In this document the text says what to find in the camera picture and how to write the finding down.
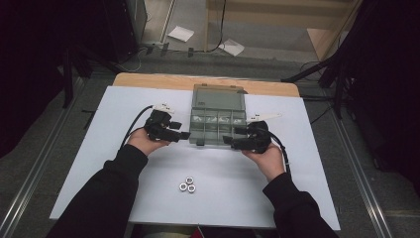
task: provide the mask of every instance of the person's left hand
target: person's left hand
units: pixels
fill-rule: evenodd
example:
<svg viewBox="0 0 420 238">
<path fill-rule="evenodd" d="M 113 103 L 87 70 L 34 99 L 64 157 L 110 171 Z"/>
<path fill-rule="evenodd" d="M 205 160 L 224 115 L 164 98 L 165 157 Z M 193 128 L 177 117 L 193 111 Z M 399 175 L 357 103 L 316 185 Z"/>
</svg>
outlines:
<svg viewBox="0 0 420 238">
<path fill-rule="evenodd" d="M 141 128 L 131 134 L 127 144 L 135 146 L 148 156 L 151 152 L 159 149 L 160 147 L 168 146 L 170 142 L 164 140 L 153 141 L 149 138 L 146 130 Z"/>
</svg>

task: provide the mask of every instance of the black controller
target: black controller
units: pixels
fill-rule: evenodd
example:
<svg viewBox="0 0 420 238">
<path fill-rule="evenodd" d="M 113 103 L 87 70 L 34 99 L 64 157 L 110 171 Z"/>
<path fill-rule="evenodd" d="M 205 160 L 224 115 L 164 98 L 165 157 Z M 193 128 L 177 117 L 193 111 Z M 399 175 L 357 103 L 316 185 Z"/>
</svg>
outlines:
<svg viewBox="0 0 420 238">
<path fill-rule="evenodd" d="M 239 135 L 248 135 L 247 138 L 236 139 L 227 136 L 223 137 L 223 142 L 231 145 L 231 148 L 234 150 L 255 151 L 262 154 L 271 143 L 268 125 L 264 121 L 252 122 L 246 128 L 235 127 L 234 132 Z"/>
<path fill-rule="evenodd" d="M 171 122 L 169 113 L 159 110 L 153 110 L 151 116 L 146 120 L 145 130 L 148 132 L 151 140 L 165 140 L 169 142 L 178 142 L 179 140 L 188 140 L 191 133 L 175 132 L 169 129 L 179 130 L 181 123 Z"/>
</svg>

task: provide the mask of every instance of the person's right hand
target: person's right hand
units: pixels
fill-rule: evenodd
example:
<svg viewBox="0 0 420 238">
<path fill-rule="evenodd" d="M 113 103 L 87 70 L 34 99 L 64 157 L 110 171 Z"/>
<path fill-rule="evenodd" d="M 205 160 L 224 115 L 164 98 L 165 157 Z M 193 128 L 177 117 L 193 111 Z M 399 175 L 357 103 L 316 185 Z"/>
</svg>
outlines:
<svg viewBox="0 0 420 238">
<path fill-rule="evenodd" d="M 140 128 L 132 132 L 127 144 L 136 147 L 137 149 L 141 150 L 146 156 L 148 156 L 151 152 L 161 147 L 168 146 L 170 142 L 164 140 L 153 141 L 149 139 L 148 133 L 146 132 L 145 128 Z"/>
<path fill-rule="evenodd" d="M 283 153 L 281 149 L 271 143 L 263 154 L 252 151 L 242 151 L 246 157 L 253 160 L 268 181 L 284 173 Z"/>
</svg>

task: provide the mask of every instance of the white paper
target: white paper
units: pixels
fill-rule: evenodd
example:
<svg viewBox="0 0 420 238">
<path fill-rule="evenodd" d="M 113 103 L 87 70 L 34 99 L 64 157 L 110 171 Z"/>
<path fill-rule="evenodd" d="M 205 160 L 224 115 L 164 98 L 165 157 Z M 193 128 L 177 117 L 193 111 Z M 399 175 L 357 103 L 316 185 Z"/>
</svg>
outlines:
<svg viewBox="0 0 420 238">
<path fill-rule="evenodd" d="M 233 40 L 229 39 L 224 44 L 219 46 L 220 49 L 223 49 L 225 52 L 229 53 L 232 56 L 237 56 L 244 50 L 244 46 L 241 44 L 234 42 Z"/>
<path fill-rule="evenodd" d="M 140 87 L 107 88 L 53 208 L 58 219 L 68 203 L 107 160 L 113 160 L 127 129 L 149 105 L 168 102 L 171 120 L 189 130 L 193 92 Z M 266 120 L 269 130 L 286 147 L 292 178 L 318 202 L 321 216 L 340 230 L 324 169 L 301 98 L 245 95 L 247 114 L 280 112 Z M 151 110 L 137 122 L 145 124 Z M 196 190 L 179 190 L 193 177 Z M 263 195 L 267 182 L 254 162 L 229 146 L 197 147 L 188 141 L 153 152 L 139 176 L 133 223 L 274 228 L 273 207 Z"/>
<path fill-rule="evenodd" d="M 173 31 L 171 31 L 168 36 L 178 39 L 180 41 L 186 42 L 188 41 L 188 39 L 190 39 L 192 37 L 192 35 L 194 35 L 194 31 L 185 29 L 185 28 L 181 28 L 176 26 L 175 29 L 173 29 Z"/>
</svg>

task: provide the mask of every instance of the black sleeve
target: black sleeve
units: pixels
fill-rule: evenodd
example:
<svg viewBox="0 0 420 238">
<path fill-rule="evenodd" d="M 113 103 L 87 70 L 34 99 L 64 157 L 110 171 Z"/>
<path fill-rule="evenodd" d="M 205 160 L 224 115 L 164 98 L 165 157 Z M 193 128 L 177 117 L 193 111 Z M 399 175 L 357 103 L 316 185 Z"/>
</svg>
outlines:
<svg viewBox="0 0 420 238">
<path fill-rule="evenodd" d="M 77 193 L 47 237 L 123 237 L 148 158 L 125 145 Z"/>
<path fill-rule="evenodd" d="M 274 222 L 281 238 L 338 237 L 321 217 L 318 204 L 299 191 L 289 174 L 273 179 L 263 190 L 274 206 Z"/>
</svg>

